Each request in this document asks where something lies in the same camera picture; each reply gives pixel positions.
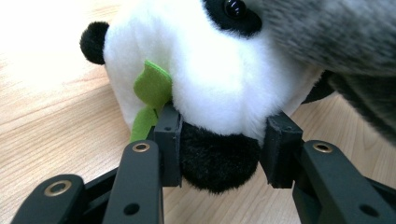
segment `screw hole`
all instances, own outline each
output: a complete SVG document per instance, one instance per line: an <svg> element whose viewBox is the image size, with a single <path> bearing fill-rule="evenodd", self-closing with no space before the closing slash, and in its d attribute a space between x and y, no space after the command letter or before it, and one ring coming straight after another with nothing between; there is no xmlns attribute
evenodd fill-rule
<svg viewBox="0 0 396 224"><path fill-rule="evenodd" d="M359 209L370 217L379 217L379 213L370 205L362 204Z"/></svg>
<svg viewBox="0 0 396 224"><path fill-rule="evenodd" d="M139 212L139 204L137 203L130 203L124 208L124 214L126 216L133 216L137 212Z"/></svg>
<svg viewBox="0 0 396 224"><path fill-rule="evenodd" d="M135 152L145 152L145 151L149 150L149 144L140 143L140 144L134 145L132 147L132 150Z"/></svg>
<svg viewBox="0 0 396 224"><path fill-rule="evenodd" d="M322 144L322 143L314 144L314 149L316 149L317 151L320 151L320 152L324 152L324 153L332 152L332 148L330 146Z"/></svg>
<svg viewBox="0 0 396 224"><path fill-rule="evenodd" d="M49 185L44 194L48 197L55 197L67 192L72 187L72 182L69 180L60 180Z"/></svg>

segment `wood grain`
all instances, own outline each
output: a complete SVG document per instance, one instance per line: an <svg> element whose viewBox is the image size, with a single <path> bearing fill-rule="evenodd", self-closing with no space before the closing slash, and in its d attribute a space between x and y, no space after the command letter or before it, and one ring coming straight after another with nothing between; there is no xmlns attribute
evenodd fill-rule
<svg viewBox="0 0 396 224"><path fill-rule="evenodd" d="M1 2L0 223L9 223L45 179L88 182L118 166L128 134L104 67L78 40L91 21L111 21L120 1ZM396 188L396 150L338 95L302 105L292 118L304 139L339 146L357 168ZM289 189L266 185L262 168L221 196L166 188L166 223L299 223Z"/></svg>

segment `stuffed animal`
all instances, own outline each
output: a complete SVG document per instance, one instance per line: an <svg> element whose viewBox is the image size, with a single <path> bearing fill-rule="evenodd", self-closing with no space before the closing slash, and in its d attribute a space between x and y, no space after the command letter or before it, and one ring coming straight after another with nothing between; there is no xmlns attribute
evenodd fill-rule
<svg viewBox="0 0 396 224"><path fill-rule="evenodd" d="M262 0L276 43L333 71L333 89L396 146L396 2Z"/></svg>
<svg viewBox="0 0 396 224"><path fill-rule="evenodd" d="M291 114L332 68L296 53L298 46L289 49L290 33L303 43L307 33L288 28L302 17L292 2L141 0L111 24L90 24L80 46L89 61L105 65L133 140L144 138L162 105L173 102L184 120L182 175L221 193L254 174L266 118Z"/></svg>

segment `gray plush fabric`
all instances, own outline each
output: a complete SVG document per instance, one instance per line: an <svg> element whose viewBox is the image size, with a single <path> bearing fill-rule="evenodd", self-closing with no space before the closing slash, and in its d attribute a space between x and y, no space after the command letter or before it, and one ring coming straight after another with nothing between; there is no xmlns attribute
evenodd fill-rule
<svg viewBox="0 0 396 224"><path fill-rule="evenodd" d="M295 57L338 73L394 76L396 1L262 1L264 29Z"/></svg>
<svg viewBox="0 0 396 224"><path fill-rule="evenodd" d="M396 1L262 0L265 27L396 146Z"/></svg>

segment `white plush fur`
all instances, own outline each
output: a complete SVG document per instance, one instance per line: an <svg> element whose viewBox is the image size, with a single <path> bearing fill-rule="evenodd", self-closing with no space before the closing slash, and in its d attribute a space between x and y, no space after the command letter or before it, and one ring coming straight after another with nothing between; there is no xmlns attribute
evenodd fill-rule
<svg viewBox="0 0 396 224"><path fill-rule="evenodd" d="M245 1L261 16L261 1ZM134 79L145 60L173 78L183 119L219 134L242 133L262 143L267 117L292 113L321 69L292 59L266 30L251 38L220 31L199 0L143 0L110 23L104 56L111 85L131 127L143 106Z"/></svg>

